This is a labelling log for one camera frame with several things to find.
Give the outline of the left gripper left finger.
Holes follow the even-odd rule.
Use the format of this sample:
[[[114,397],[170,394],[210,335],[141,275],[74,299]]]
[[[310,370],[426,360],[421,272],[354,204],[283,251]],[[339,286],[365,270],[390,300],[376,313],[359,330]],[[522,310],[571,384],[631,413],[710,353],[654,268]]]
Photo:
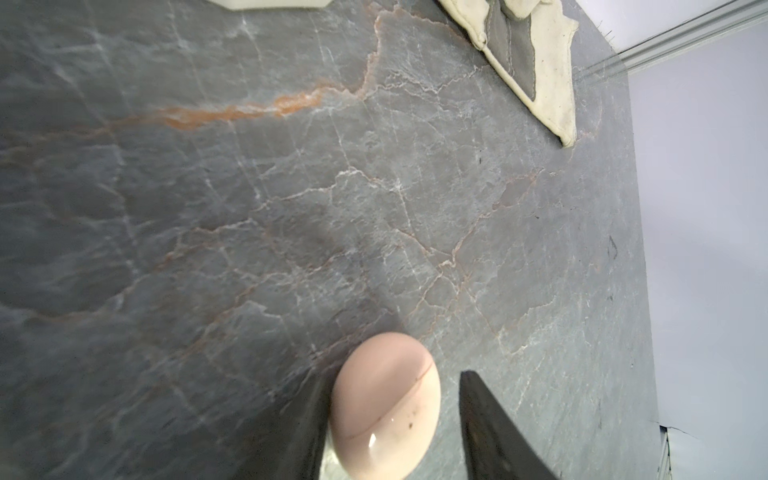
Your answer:
[[[317,479],[336,370],[311,368],[283,381],[237,427],[234,479]]]

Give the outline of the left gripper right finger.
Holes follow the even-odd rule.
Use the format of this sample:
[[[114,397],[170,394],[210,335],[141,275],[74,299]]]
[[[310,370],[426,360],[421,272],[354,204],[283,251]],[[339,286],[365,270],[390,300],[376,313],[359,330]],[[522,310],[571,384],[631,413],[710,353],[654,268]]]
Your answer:
[[[460,374],[459,411],[469,479],[556,480],[475,371]]]

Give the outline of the pink earbud charging case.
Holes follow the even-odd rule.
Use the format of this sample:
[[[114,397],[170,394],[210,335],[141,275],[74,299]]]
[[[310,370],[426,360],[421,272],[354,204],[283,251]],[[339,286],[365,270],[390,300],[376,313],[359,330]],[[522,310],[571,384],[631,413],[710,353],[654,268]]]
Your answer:
[[[404,479],[435,435],[441,405],[436,363],[398,332],[361,343],[336,377],[330,411],[333,448],[353,479]]]

